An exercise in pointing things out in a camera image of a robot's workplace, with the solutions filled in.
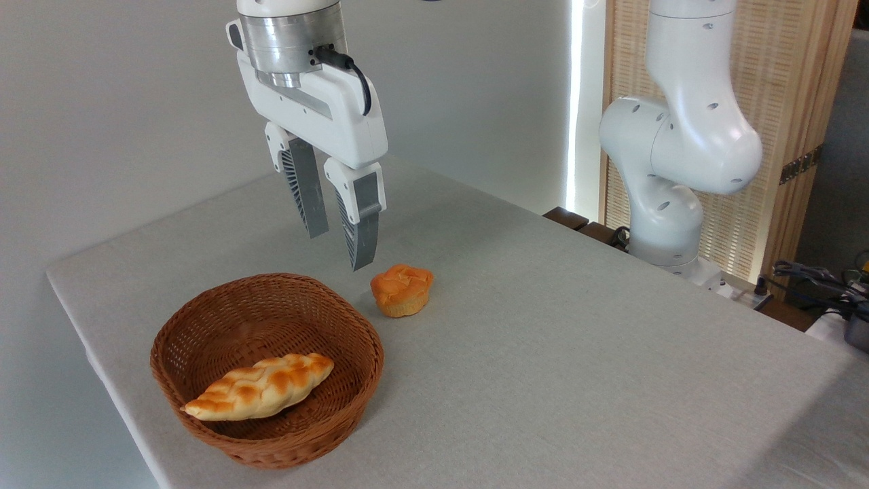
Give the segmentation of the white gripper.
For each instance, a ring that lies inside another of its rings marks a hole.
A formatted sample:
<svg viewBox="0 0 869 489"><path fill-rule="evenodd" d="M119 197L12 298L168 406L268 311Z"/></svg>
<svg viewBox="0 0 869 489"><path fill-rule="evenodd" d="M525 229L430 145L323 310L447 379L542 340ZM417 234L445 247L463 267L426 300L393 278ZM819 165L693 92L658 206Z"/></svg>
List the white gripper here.
<svg viewBox="0 0 869 489"><path fill-rule="evenodd" d="M236 58L252 106L270 121L265 137L274 170L286 177L308 235L316 238L329 231L317 148L332 157L324 170L335 188L352 269L371 264L379 214L387 208L381 164L375 162L388 151L373 82L371 108L364 115L365 96L354 73L325 66L302 73L298 88L276 88L258 80L246 53L237 52Z"/></svg>

